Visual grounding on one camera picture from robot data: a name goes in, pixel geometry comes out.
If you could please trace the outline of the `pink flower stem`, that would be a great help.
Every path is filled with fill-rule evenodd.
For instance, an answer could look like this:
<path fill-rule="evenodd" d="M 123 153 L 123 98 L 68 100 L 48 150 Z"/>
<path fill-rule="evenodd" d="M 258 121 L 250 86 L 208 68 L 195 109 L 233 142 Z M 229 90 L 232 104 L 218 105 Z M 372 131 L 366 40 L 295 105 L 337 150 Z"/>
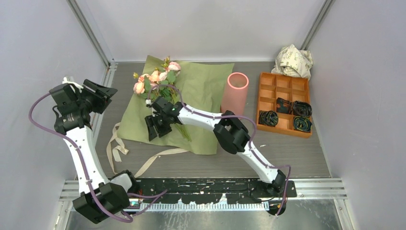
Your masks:
<path fill-rule="evenodd" d="M 151 89 L 152 86 L 157 84 L 158 73 L 154 72 L 152 75 L 138 75 L 137 73 L 134 73 L 133 77 L 137 80 L 137 82 L 133 86 L 134 94 L 146 99 L 148 91 Z"/>
<path fill-rule="evenodd" d="M 162 96 L 173 104 L 181 102 L 183 105 L 183 108 L 180 110 L 181 113 L 184 109 L 184 104 L 181 101 L 180 91 L 175 87 L 175 82 L 180 71 L 180 64 L 176 61 L 170 60 L 170 57 L 166 57 L 161 67 L 156 67 L 153 71 L 153 73 L 158 73 L 158 81 L 157 84 L 152 86 L 149 90 L 148 98 L 154 102 L 159 96 Z M 171 128 L 172 126 L 175 126 L 181 136 L 187 141 L 190 142 L 192 140 L 188 131 L 181 127 L 180 124 L 172 124 L 170 126 Z"/>

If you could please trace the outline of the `peach paper bouquet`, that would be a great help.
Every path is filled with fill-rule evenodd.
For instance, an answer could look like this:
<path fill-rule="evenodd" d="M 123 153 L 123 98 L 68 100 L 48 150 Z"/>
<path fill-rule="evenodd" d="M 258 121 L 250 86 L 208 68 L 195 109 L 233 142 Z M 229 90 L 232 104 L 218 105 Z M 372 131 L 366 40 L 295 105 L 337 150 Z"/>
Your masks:
<path fill-rule="evenodd" d="M 180 90 L 183 101 L 194 108 L 218 113 L 222 101 L 227 77 L 232 73 L 234 64 L 198 64 L 179 61 L 181 71 L 176 77 L 175 86 Z M 144 143 L 174 146 L 195 154 L 213 155 L 217 153 L 217 139 L 211 130 L 184 125 L 191 140 L 185 139 L 172 125 L 172 131 L 152 141 L 148 139 L 145 117 L 151 114 L 145 99 L 133 94 L 124 112 L 117 136 L 121 139 Z"/>

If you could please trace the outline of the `beige ribbon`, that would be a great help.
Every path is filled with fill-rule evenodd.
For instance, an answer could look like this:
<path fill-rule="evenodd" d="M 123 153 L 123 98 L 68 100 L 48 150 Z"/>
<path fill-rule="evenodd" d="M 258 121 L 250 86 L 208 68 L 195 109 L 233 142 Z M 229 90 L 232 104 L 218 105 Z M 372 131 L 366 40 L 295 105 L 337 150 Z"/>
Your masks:
<path fill-rule="evenodd" d="M 125 147 L 125 144 L 121 138 L 118 137 L 118 128 L 120 126 L 120 122 L 116 123 L 112 129 L 112 137 L 110 138 L 107 147 L 106 147 L 106 154 L 107 158 L 110 164 L 110 167 L 112 169 L 112 172 L 114 175 L 118 175 L 118 173 L 115 171 L 114 167 L 114 162 L 122 162 L 121 159 L 121 154 L 127 155 L 129 150 Z M 187 150 L 181 149 L 181 148 L 175 148 L 175 149 L 169 149 L 169 150 L 164 150 L 161 151 L 152 157 L 150 157 L 143 165 L 142 167 L 135 173 L 135 177 L 139 177 L 143 175 L 147 169 L 154 163 L 154 161 L 161 156 L 166 156 L 166 155 L 174 155 L 174 154 L 180 154 L 180 153 L 185 153 Z"/>

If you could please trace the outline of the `pink cylindrical vase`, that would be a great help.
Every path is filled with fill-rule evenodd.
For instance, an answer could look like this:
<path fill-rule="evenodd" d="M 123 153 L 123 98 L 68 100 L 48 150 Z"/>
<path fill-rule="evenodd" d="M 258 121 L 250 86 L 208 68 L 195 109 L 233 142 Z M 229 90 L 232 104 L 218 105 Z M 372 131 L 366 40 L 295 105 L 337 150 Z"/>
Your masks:
<path fill-rule="evenodd" d="M 231 73 L 224 88 L 220 111 L 243 115 L 248 94 L 248 77 L 240 72 Z"/>

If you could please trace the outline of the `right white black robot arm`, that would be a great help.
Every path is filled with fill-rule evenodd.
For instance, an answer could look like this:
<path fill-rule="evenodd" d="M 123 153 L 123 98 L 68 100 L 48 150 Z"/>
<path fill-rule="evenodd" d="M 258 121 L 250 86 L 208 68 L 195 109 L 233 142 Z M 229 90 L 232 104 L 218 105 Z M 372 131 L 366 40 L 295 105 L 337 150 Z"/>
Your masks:
<path fill-rule="evenodd" d="M 152 110 L 152 114 L 145 117 L 150 141 L 170 133 L 172 124 L 193 125 L 213 131 L 226 152 L 241 157 L 257 173 L 270 196 L 277 197 L 286 193 L 286 175 L 267 161 L 255 147 L 252 136 L 241 122 L 241 116 L 231 111 L 223 114 L 210 113 L 182 102 L 172 104 L 161 96 L 155 101 L 146 100 L 146 106 Z"/>

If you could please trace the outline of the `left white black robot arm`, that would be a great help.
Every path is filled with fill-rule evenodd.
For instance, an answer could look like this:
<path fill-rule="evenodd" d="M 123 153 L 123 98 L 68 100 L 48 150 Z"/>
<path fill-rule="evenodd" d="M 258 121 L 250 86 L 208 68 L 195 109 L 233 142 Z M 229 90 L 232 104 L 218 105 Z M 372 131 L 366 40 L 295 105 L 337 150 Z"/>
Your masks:
<path fill-rule="evenodd" d="M 107 218 L 131 223 L 133 218 L 124 209 L 140 190 L 129 171 L 109 179 L 93 143 L 90 114 L 102 114 L 117 91 L 90 80 L 79 85 L 68 79 L 49 90 L 56 103 L 54 133 L 66 142 L 79 180 L 79 197 L 73 200 L 73 207 L 95 224 Z"/>

